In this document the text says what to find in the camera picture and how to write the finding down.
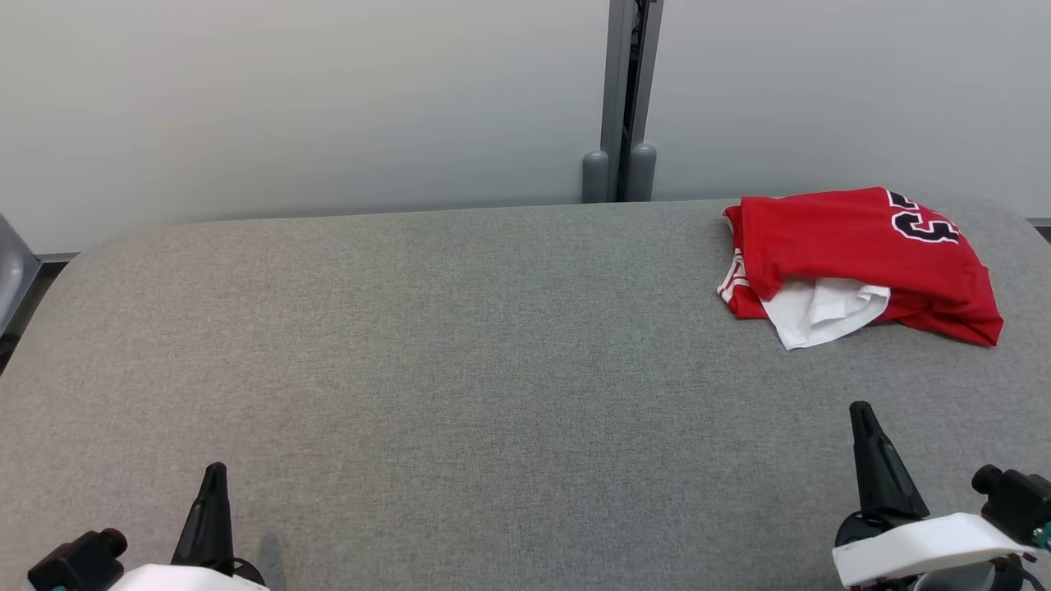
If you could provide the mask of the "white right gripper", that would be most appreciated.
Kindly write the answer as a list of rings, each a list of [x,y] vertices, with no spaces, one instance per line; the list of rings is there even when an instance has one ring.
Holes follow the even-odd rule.
[[[897,446],[883,432],[874,408],[868,401],[853,401],[849,413],[860,519],[879,527],[911,524],[834,547],[831,557],[843,588],[927,575],[1009,555],[1028,554],[1039,561],[1039,547],[1010,538],[978,514],[927,519],[930,511],[926,502]]]

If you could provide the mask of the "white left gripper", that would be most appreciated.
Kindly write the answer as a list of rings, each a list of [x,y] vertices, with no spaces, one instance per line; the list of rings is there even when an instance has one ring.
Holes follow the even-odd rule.
[[[206,468],[170,564],[136,567],[108,590],[268,590],[255,565],[234,558],[227,467],[221,461]]]

